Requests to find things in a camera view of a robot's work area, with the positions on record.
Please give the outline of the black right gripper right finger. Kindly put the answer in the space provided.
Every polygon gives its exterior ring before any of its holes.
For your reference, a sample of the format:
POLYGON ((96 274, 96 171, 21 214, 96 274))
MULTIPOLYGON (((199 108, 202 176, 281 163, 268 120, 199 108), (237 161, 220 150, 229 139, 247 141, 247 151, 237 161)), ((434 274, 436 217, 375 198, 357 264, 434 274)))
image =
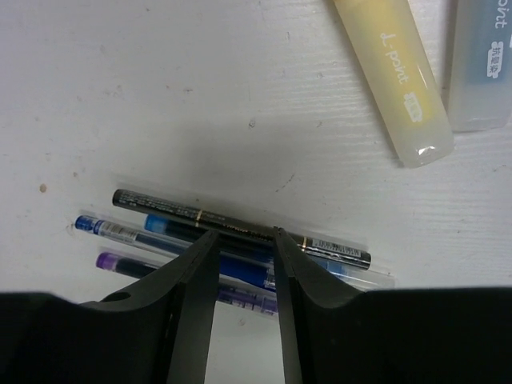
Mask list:
POLYGON ((288 383, 508 383, 508 287, 360 291, 274 230, 288 383))

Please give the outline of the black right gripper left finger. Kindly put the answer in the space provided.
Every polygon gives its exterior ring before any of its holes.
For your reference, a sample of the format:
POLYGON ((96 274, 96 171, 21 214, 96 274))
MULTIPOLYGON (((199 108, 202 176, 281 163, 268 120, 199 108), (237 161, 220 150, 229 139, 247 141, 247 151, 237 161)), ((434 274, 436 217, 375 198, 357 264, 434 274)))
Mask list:
POLYGON ((1 296, 4 383, 201 383, 219 279, 218 234, 98 302, 1 296))

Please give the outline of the blue grip gel pen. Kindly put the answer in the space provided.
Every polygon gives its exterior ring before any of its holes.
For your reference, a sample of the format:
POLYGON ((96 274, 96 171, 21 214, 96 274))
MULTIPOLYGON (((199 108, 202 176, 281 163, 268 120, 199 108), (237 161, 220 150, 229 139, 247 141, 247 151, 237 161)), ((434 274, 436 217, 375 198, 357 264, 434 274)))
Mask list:
MULTIPOLYGON (((124 226, 122 224, 81 215, 74 227, 110 240, 125 243, 141 250, 155 252, 170 258, 180 255, 196 240, 180 240, 159 236, 124 226)), ((261 266, 242 258, 233 257, 225 251, 220 254, 220 275, 241 280, 258 288, 275 292, 275 277, 271 268, 261 266)))

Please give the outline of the black marker pen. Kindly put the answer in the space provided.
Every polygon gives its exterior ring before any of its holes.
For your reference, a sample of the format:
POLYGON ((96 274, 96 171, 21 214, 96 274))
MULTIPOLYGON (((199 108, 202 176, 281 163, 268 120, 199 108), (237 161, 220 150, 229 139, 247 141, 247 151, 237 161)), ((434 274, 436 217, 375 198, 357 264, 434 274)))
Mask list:
MULTIPOLYGON (((240 219, 130 190, 116 190, 112 197, 112 203, 123 209, 164 218, 186 227, 216 230, 229 239, 248 242, 252 246, 269 247, 273 242, 273 230, 268 226, 244 222, 240 219)), ((364 270, 370 267, 371 255, 364 250, 340 242, 331 242, 305 235, 291 233, 290 236, 308 255, 344 262, 364 270)))

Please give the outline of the light blue gel pen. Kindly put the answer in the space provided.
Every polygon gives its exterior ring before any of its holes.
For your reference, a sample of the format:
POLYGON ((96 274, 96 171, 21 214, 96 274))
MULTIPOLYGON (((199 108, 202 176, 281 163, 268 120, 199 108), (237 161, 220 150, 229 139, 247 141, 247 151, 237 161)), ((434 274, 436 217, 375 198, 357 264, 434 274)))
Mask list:
MULTIPOLYGON (((155 215, 148 215, 144 225, 145 230, 156 234, 183 241, 193 242, 199 239, 205 229, 197 228, 155 215)), ((242 240, 240 238, 221 235, 221 251, 232 257, 244 258, 273 267, 273 246, 272 243, 258 244, 256 242, 242 240)), ((322 268, 330 272, 336 278, 355 286, 360 290, 390 289, 395 287, 393 276, 372 270, 364 270, 351 266, 344 262, 335 261, 318 256, 310 256, 322 268)))

